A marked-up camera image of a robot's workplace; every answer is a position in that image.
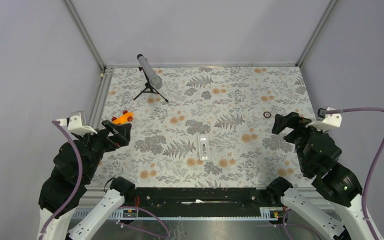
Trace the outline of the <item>white AC remote control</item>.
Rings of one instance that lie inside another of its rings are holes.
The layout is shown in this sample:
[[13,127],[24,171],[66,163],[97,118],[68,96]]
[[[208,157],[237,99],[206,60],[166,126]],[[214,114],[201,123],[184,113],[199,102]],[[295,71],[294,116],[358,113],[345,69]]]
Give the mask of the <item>white AC remote control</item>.
[[207,134],[199,134],[197,136],[198,140],[198,154],[199,159],[203,162],[209,161],[210,157],[210,147],[209,147],[209,137]]

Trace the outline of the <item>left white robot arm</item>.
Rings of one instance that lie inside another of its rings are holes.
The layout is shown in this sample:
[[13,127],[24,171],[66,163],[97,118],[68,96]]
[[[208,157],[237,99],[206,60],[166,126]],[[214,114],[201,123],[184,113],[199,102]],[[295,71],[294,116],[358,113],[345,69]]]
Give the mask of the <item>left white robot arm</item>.
[[52,121],[67,142],[53,159],[54,168],[39,194],[40,224],[38,240],[66,240],[68,225],[86,186],[92,182],[105,153],[126,147],[131,139],[131,123],[114,124],[105,120],[103,129],[81,126],[75,131],[70,119]]

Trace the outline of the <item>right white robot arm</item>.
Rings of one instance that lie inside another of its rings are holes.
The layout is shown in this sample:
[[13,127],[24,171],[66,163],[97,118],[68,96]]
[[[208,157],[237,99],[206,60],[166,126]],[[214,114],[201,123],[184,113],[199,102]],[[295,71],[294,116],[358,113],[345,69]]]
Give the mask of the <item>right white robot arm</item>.
[[276,114],[272,133],[292,130],[283,139],[294,145],[301,173],[312,180],[312,186],[331,204],[340,220],[303,197],[283,177],[277,177],[267,186],[267,201],[273,206],[288,207],[329,240],[383,239],[368,212],[365,189],[356,175],[338,162],[342,150],[328,135],[328,131],[341,126],[341,111],[321,108],[318,115],[321,119],[312,121],[297,112]]

